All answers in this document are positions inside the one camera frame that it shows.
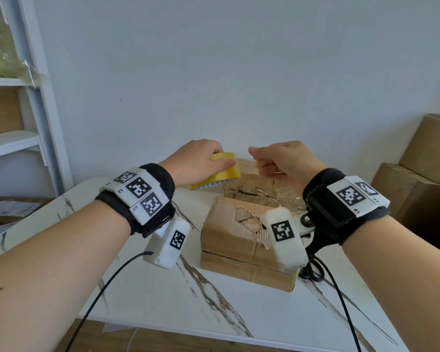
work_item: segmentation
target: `qr-like marker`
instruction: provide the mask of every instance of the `qr-like marker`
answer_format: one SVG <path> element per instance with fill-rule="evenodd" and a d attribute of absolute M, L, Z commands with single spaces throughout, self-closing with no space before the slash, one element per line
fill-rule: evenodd
<path fill-rule="evenodd" d="M 123 184 L 127 180 L 132 179 L 135 176 L 136 176 L 135 173 L 125 172 L 125 173 L 121 174 L 120 176 L 118 176 L 116 179 L 114 179 L 114 181 Z"/>
<path fill-rule="evenodd" d="M 142 178 L 137 178 L 126 185 L 126 188 L 134 194 L 138 199 L 149 192 L 152 187 L 148 185 Z"/>
<path fill-rule="evenodd" d="M 336 194 L 339 195 L 339 197 L 349 206 L 355 205 L 356 203 L 366 199 L 365 196 L 363 196 L 352 185 L 345 189 L 339 190 Z"/>
<path fill-rule="evenodd" d="M 181 246 L 182 246 L 182 243 L 184 242 L 185 238 L 186 238 L 186 235 L 184 235 L 181 232 L 179 232 L 178 230 L 176 230 L 169 245 L 173 246 L 176 249 L 181 250 Z"/>
<path fill-rule="evenodd" d="M 153 216 L 161 207 L 161 202 L 153 192 L 142 200 L 142 206 L 149 216 Z"/>
<path fill-rule="evenodd" d="M 295 237 L 290 227 L 290 223 L 286 221 L 274 223 L 271 225 L 272 232 L 274 233 L 275 240 L 277 242 Z"/>
<path fill-rule="evenodd" d="M 377 192 L 374 188 L 372 188 L 370 185 L 368 185 L 365 182 L 358 182 L 355 183 L 360 189 L 362 189 L 364 192 L 366 192 L 368 195 L 378 195 L 380 194 Z"/>

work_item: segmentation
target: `forearm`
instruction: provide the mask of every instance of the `forearm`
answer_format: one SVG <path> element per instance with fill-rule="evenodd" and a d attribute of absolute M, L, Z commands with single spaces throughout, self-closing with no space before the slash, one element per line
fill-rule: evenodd
<path fill-rule="evenodd" d="M 364 224 L 342 248 L 407 347 L 440 351 L 440 250 L 389 216 Z"/>
<path fill-rule="evenodd" d="M 0 351 L 51 350 L 129 234 L 122 216 L 94 201 L 2 255 Z"/>

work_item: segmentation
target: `plastic bag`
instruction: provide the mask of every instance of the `plastic bag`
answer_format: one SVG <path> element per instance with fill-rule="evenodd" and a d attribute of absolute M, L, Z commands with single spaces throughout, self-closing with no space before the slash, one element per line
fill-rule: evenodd
<path fill-rule="evenodd" d="M 28 68 L 18 58 L 10 28 L 0 22 L 0 78 L 20 78 L 31 82 Z"/>

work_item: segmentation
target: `wristband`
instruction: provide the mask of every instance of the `wristband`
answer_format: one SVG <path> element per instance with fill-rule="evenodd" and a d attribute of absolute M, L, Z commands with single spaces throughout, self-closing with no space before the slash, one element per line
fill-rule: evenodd
<path fill-rule="evenodd" d="M 168 171 L 151 163 L 129 169 L 106 183 L 96 199 L 127 219 L 131 235 L 138 232 L 147 237 L 173 218 L 175 208 L 171 198 L 174 190 L 175 184 Z"/>
<path fill-rule="evenodd" d="M 389 214 L 389 200 L 357 176 L 335 168 L 319 172 L 303 195 L 317 232 L 340 245 L 369 220 Z"/>

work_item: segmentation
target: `wooden floor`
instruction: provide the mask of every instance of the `wooden floor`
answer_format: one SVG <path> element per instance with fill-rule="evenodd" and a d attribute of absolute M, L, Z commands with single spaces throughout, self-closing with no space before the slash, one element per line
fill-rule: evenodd
<path fill-rule="evenodd" d="M 64 352 L 80 319 L 68 329 L 56 352 Z M 260 347 L 246 343 L 235 343 L 213 338 L 196 337 L 149 329 L 135 328 L 102 333 L 104 323 L 86 321 L 80 330 L 71 352 L 286 352 L 288 350 Z"/>

